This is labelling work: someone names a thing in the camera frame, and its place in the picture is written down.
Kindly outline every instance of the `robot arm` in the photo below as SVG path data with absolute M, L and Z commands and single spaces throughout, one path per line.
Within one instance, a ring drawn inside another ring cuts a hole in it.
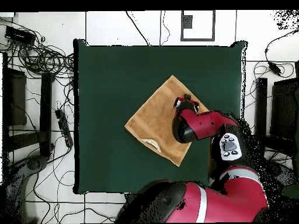
M 137 201 L 125 204 L 115 222 L 252 222 L 267 208 L 267 200 L 237 121 L 219 111 L 198 113 L 199 104 L 186 95 L 177 98 L 174 107 L 172 132 L 178 142 L 213 138 L 211 153 L 217 164 L 211 173 L 213 183 L 210 188 L 194 182 L 156 185 L 150 197 L 141 192 Z

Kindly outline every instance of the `black cable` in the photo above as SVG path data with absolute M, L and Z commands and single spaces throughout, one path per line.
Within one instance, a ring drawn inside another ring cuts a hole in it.
M 279 76 L 279 77 L 282 77 L 282 78 L 288 78 L 288 76 L 282 76 L 282 75 L 281 75 L 281 70 L 280 70 L 280 68 L 279 68 L 279 64 L 276 64 L 276 63 L 271 62 L 271 61 L 268 60 L 267 52 L 269 51 L 269 46 L 271 45 L 272 42 L 274 42 L 274 41 L 276 41 L 276 40 L 279 40 L 279 39 L 281 39 L 281 38 L 283 38 L 283 37 L 286 37 L 286 36 L 288 36 L 289 34 L 295 34 L 296 32 L 299 32 L 299 29 L 295 29 L 295 30 L 293 30 L 293 31 L 291 31 L 291 32 L 288 32 L 288 33 L 285 34 L 285 35 L 282 35 L 281 37 L 275 38 L 274 40 L 272 40 L 272 41 L 267 45 L 267 47 L 266 47 L 266 49 L 265 49 L 265 57 L 266 57 L 266 61 L 267 61 L 268 64 L 269 64 L 269 68 L 271 69 L 271 71 L 272 71 L 274 74 L 276 74 L 276 75 Z M 287 65 L 291 65 L 291 66 L 293 67 L 293 72 L 294 72 L 294 66 L 293 66 L 292 64 L 290 64 L 290 63 L 286 63 L 286 64 L 287 64 Z
M 43 224 L 44 219 L 46 218 L 46 216 L 48 215 L 48 213 L 49 213 L 49 211 L 51 209 L 51 205 L 46 200 L 44 200 L 43 198 L 41 198 L 40 196 L 38 196 L 37 193 L 35 192 L 35 188 L 36 188 L 36 184 L 37 184 L 38 180 L 39 180 L 39 173 L 37 173 L 36 181 L 35 181 L 35 184 L 33 186 L 33 192 L 34 192 L 34 194 L 35 194 L 35 196 L 37 198 L 39 198 L 40 200 L 42 200 L 43 202 L 45 202 L 48 205 L 48 207 L 49 207 L 47 213 L 45 214 L 45 216 L 43 217 L 43 219 L 40 222 L 40 224 Z
M 135 28 L 137 29 L 137 31 L 140 33 L 140 35 L 143 37 L 143 39 L 145 40 L 145 42 L 147 43 L 147 46 L 149 46 L 149 43 L 147 41 L 147 39 L 143 36 L 143 34 L 140 32 L 139 28 L 136 26 L 135 22 L 133 21 L 132 17 L 128 14 L 128 12 L 126 11 L 127 16 L 129 17 L 129 19 L 131 20 L 131 22 L 133 23 L 133 25 L 135 26 Z
M 32 150 L 28 155 L 27 155 L 27 157 L 29 157 L 30 156 L 30 154 L 32 153 L 32 152 L 34 152 L 34 151 L 36 151 L 37 149 L 39 149 L 40 147 L 38 147 L 38 148 L 36 148 L 36 149 L 34 149 L 34 150 Z
M 61 224 L 62 220 L 63 220 L 66 216 L 69 216 L 69 215 L 76 215 L 76 214 L 79 214 L 79 213 L 81 213 L 81 212 L 83 212 L 83 211 L 87 211 L 87 210 L 92 211 L 93 213 L 95 213 L 95 214 L 97 214 L 97 215 L 99 215 L 99 216 L 101 216 L 101 217 L 106 218 L 106 220 L 109 220 L 109 221 L 111 221 L 111 222 L 114 222 L 112 219 L 115 218 L 115 217 L 108 217 L 108 216 L 105 216 L 105 215 L 103 215 L 103 214 L 101 214 L 101 213 L 96 212 L 96 211 L 95 211 L 94 209 L 92 209 L 92 208 L 86 208 L 86 209 L 83 209 L 83 210 L 78 211 L 78 212 L 75 212 L 75 213 L 68 213 L 68 214 L 65 214 L 65 215 L 61 218 L 61 220 L 59 221 L 59 224 Z
M 169 29 L 165 26 L 165 24 L 164 24 L 164 18 L 165 18 L 165 13 L 166 13 L 166 11 L 164 11 L 164 15 L 163 15 L 163 20 L 162 20 L 162 23 L 163 23 L 163 26 L 164 26 L 164 28 L 166 28 L 167 29 L 167 31 L 168 31 L 168 37 L 167 37 L 167 39 L 161 44 L 161 46 L 165 43 L 165 42 L 167 42 L 168 41 L 168 38 L 169 38 L 169 36 L 171 35 L 171 33 L 170 33 L 170 31 L 169 31 Z

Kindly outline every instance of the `green table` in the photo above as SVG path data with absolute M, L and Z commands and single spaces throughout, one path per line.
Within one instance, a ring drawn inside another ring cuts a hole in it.
M 209 139 L 194 142 L 176 167 L 124 125 L 171 75 L 209 110 L 239 116 L 244 46 L 107 47 L 79 40 L 78 192 L 136 193 L 161 178 L 207 183 Z

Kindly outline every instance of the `floor tile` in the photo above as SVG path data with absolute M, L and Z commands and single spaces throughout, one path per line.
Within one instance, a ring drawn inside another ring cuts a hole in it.
M 85 38 L 85 12 L 18 12 L 13 21 L 39 32 L 45 46 L 58 47 L 66 55 L 74 52 L 74 39 Z
M 128 11 L 136 26 L 151 45 L 159 45 L 160 11 Z M 146 46 L 146 42 L 125 11 L 86 13 L 86 40 L 91 46 Z
M 40 223 L 44 218 L 43 224 L 57 224 L 57 220 L 54 215 L 54 210 L 58 222 L 61 222 L 61 224 L 80 224 L 84 222 L 84 213 L 77 213 L 84 210 L 84 204 L 59 204 L 58 213 L 58 207 L 56 205 L 57 204 L 53 203 L 50 204 L 50 211 L 45 218 L 44 216 L 48 211 L 48 205 L 45 202 L 25 202 L 25 210 L 27 213 L 27 217 L 37 217 L 39 219 L 38 223 Z
M 245 107 L 253 102 L 255 102 L 255 83 L 253 84 L 253 82 L 255 81 L 255 76 L 253 74 L 253 70 L 256 66 L 257 62 L 246 62 L 246 89 L 245 89 L 245 94 L 248 95 L 245 97 Z M 290 65 L 283 65 L 285 68 L 285 73 L 282 74 L 283 76 L 289 76 L 292 74 L 293 68 Z M 257 66 L 256 66 L 256 73 L 264 73 L 265 71 L 269 71 L 268 65 L 266 62 L 260 62 Z M 267 73 L 265 73 L 262 77 L 264 78 L 268 78 L 268 88 L 267 88 L 267 95 L 271 96 L 272 95 L 272 87 L 274 85 L 274 82 L 277 81 L 282 81 L 285 78 L 281 78 L 277 75 L 275 75 L 274 73 L 272 73 L 272 71 L 269 71 Z M 289 78 L 295 78 L 295 73 L 293 73 Z M 254 122 L 255 122 L 255 103 L 251 104 L 250 106 L 248 106 L 245 110 L 244 110 L 244 117 L 245 120 L 248 122 L 250 127 L 253 127 Z M 267 98 L 267 128 L 266 128 L 266 134 L 269 135 L 269 131 L 270 131 L 270 120 L 271 120 L 271 112 L 272 112 L 272 98 L 268 97 Z
M 235 41 L 235 13 L 235 10 L 216 11 L 215 42 L 182 42 L 180 40 L 181 10 L 166 10 L 165 14 L 163 10 L 161 43 L 166 46 L 230 46 Z M 148 42 L 158 46 L 161 11 L 128 11 L 128 14 Z M 193 18 L 200 18 L 200 13 L 194 12 Z M 86 39 L 91 46 L 147 45 L 126 13 L 119 11 L 87 12 Z
M 116 202 L 125 203 L 124 194 L 106 193 L 106 192 L 89 192 L 85 196 L 86 202 Z
M 119 204 L 86 204 L 85 212 L 85 223 L 112 223 L 115 219 L 122 205 Z M 112 221 L 108 220 L 104 216 L 97 215 L 94 211 L 88 209 L 93 209 L 96 213 L 102 214 L 109 217 Z
M 52 140 L 55 142 L 60 137 L 58 132 L 52 133 Z M 64 143 L 64 138 L 59 138 L 56 142 L 56 149 L 54 158 L 58 158 L 67 152 L 67 147 Z M 76 195 L 73 193 L 72 188 L 74 185 L 74 148 L 64 158 L 59 158 L 51 162 L 47 167 L 39 173 L 39 180 L 36 184 L 36 193 L 47 201 L 56 202 L 84 202 L 83 195 Z M 36 175 L 31 176 L 26 187 L 26 200 L 36 201 L 38 198 L 35 196 L 33 185 L 37 179 Z
M 238 10 L 237 40 L 248 42 L 246 59 L 261 61 L 265 59 L 265 49 L 274 39 L 293 29 L 279 30 L 275 21 L 275 10 Z M 267 52 L 270 61 L 298 61 L 299 33 L 274 41 Z

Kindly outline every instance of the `tan towel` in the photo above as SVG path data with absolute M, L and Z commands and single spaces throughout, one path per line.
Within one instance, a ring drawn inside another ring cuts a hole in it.
M 171 76 L 124 126 L 142 144 L 177 166 L 180 166 L 191 145 L 179 143 L 172 134 L 172 120 L 175 116 L 173 104 L 177 97 L 183 97 L 185 93 L 200 103 L 200 112 L 208 111 L 184 84 Z

